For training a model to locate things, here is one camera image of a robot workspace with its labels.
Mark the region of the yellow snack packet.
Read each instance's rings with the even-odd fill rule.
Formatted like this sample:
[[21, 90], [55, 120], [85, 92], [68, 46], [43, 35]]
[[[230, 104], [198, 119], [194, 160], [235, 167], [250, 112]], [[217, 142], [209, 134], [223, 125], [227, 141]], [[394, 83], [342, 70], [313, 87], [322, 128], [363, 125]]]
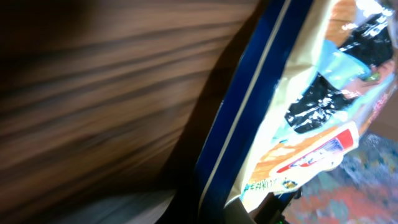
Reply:
[[356, 149], [395, 92], [397, 2], [274, 0], [195, 168], [199, 223], [295, 192]]

